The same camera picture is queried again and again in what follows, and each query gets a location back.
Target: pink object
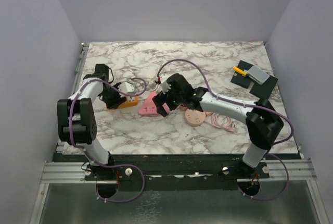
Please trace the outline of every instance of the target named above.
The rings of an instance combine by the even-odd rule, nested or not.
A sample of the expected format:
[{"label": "pink object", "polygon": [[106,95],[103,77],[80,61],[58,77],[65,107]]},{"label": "pink object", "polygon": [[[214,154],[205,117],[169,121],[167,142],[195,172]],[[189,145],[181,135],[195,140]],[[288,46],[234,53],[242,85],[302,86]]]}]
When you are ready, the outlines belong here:
[{"label": "pink object", "polygon": [[[148,98],[144,101],[141,108],[139,109],[139,115],[141,116],[160,116],[159,113],[156,112],[155,103],[152,101],[152,98],[156,96],[155,92],[151,92]],[[166,104],[163,105],[165,111],[167,113],[170,112],[168,106]]]},{"label": "pink object", "polygon": [[192,127],[197,127],[203,124],[206,118],[205,112],[200,112],[194,109],[187,109],[185,111],[186,122]]}]

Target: white marble surface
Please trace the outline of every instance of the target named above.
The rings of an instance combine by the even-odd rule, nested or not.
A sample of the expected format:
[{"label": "white marble surface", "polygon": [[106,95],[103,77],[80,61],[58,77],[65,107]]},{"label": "white marble surface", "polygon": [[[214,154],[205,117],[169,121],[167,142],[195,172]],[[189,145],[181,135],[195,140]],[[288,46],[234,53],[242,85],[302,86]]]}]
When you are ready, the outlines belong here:
[{"label": "white marble surface", "polygon": [[[249,93],[250,89],[230,83],[234,73],[232,67],[240,60],[273,74],[262,42],[123,42],[90,44],[82,77],[93,73],[95,64],[104,63],[113,69],[116,82],[137,76],[146,79],[151,89],[158,67],[174,58],[195,62],[207,75],[214,91],[239,99],[257,100]],[[174,62],[166,66],[163,77],[176,72],[183,74],[193,87],[204,86],[200,73],[186,63]],[[278,112],[285,114],[277,87],[270,101]],[[111,111],[99,99],[94,102],[97,137],[112,154],[236,154],[244,153],[248,147],[247,128],[238,121],[235,121],[237,133],[217,129],[208,123],[191,127],[185,122],[184,112],[180,109],[166,118],[140,116],[138,110],[142,103]],[[289,132],[286,123],[278,140],[286,137]],[[274,146],[272,152],[297,153],[297,146],[291,139]],[[80,153],[65,144],[63,154]]]}]

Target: pink power strip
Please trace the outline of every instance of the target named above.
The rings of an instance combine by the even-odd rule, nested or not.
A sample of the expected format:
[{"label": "pink power strip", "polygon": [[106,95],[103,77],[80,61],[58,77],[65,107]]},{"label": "pink power strip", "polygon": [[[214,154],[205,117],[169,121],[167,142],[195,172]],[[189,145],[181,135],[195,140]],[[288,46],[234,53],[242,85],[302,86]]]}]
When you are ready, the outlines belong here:
[{"label": "pink power strip", "polygon": [[[141,108],[139,109],[139,115],[141,116],[160,116],[159,113],[156,112],[156,105],[152,101],[152,98],[156,96],[155,92],[151,92],[148,98],[144,101]],[[170,112],[169,108],[166,104],[163,105],[165,111],[167,113]]]}]

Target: orange power strip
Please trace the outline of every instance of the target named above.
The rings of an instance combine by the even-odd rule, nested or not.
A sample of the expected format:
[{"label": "orange power strip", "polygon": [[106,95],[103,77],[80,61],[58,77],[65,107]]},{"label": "orange power strip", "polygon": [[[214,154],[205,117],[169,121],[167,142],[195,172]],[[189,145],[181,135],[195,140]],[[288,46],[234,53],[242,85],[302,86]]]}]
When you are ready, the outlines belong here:
[{"label": "orange power strip", "polygon": [[137,96],[127,96],[126,102],[119,105],[118,108],[128,108],[138,105],[139,98]]}]

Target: white enclosure wall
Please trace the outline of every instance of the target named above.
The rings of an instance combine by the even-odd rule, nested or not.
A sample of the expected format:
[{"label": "white enclosure wall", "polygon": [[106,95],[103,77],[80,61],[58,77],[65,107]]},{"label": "white enclosure wall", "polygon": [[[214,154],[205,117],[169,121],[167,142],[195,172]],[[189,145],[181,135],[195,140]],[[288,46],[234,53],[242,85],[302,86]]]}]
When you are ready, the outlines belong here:
[{"label": "white enclosure wall", "polygon": [[82,42],[267,41],[290,0],[60,0]]},{"label": "white enclosure wall", "polygon": [[291,0],[267,44],[301,152],[311,157],[333,222],[333,0]]},{"label": "white enclosure wall", "polygon": [[59,0],[0,0],[0,223],[29,223],[81,51]]}]

